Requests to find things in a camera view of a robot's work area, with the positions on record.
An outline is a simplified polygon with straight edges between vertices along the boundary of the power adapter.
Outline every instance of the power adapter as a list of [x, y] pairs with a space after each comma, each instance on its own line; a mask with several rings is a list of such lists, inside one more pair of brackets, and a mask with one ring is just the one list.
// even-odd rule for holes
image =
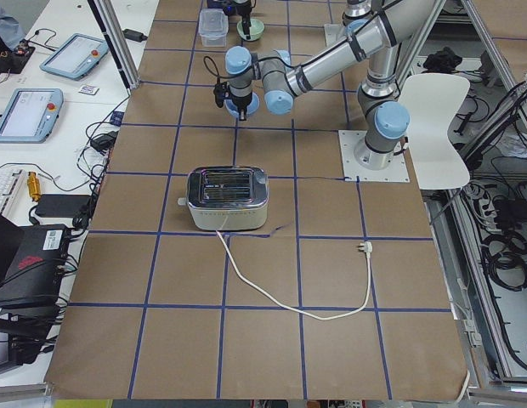
[[108, 133], [103, 133], [97, 138], [91, 139], [90, 146], [92, 146], [98, 152], [108, 150], [112, 146], [114, 146], [114, 143], [116, 142], [116, 136], [118, 136], [118, 132], [116, 130], [110, 131]]
[[140, 31], [130, 30], [129, 28], [126, 28], [123, 33], [126, 39], [136, 41], [137, 43], [141, 43], [143, 41], [148, 40], [148, 37]]

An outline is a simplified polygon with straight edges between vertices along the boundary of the sticker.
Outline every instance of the sticker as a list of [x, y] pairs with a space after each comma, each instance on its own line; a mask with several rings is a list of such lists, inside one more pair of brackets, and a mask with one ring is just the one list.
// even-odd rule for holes
[[25, 268], [29, 268], [33, 264], [36, 264], [37, 262], [42, 262], [44, 259], [41, 257], [35, 257], [33, 255], [28, 255], [25, 258], [23, 258], [21, 261], [18, 262], [18, 270], [22, 270]]
[[46, 238], [44, 239], [44, 245], [42, 249], [44, 251], [52, 251], [53, 249], [58, 249], [61, 243], [61, 229], [53, 229], [46, 233]]
[[78, 90], [80, 94], [95, 95], [99, 91], [99, 88], [92, 87], [91, 85], [82, 85]]

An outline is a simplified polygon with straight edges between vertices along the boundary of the plastic container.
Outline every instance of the plastic container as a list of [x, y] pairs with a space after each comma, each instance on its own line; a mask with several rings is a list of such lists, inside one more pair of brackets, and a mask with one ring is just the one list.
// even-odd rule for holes
[[225, 47], [228, 28], [228, 16], [222, 9], [204, 8], [199, 13], [199, 35], [203, 47]]

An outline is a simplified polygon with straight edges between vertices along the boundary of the metal mounting plate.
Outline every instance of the metal mounting plate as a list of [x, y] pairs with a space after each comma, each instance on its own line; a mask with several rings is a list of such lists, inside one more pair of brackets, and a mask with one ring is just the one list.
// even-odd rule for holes
[[343, 159], [343, 175], [352, 181], [377, 181], [383, 183], [409, 183], [409, 173], [403, 155], [393, 156], [388, 167], [383, 170], [371, 170], [360, 165], [354, 158], [354, 147], [366, 136], [365, 131], [340, 130], [339, 143]]

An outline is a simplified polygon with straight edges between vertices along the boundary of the person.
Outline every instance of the person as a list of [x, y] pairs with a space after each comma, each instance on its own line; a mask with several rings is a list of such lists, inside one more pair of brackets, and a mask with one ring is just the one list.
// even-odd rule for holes
[[25, 37], [18, 20], [0, 6], [0, 53], [13, 51]]
[[0, 6], [0, 74], [20, 72], [23, 65], [13, 55], [27, 55], [26, 34], [20, 23]]

